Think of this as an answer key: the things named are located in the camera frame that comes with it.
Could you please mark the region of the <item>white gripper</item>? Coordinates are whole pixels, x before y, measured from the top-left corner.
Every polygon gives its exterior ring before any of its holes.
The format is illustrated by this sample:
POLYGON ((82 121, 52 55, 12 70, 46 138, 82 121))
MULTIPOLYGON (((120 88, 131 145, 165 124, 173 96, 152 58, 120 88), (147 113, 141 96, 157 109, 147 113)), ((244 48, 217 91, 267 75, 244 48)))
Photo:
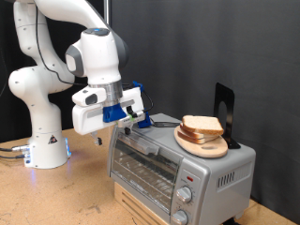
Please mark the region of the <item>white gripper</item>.
POLYGON ((102 145, 97 130, 116 124, 130 135, 132 125, 144 120, 140 87, 125 90, 122 97, 110 99, 111 96, 103 87, 89 86, 72 96, 74 129, 81 135, 90 133, 95 145, 102 145))

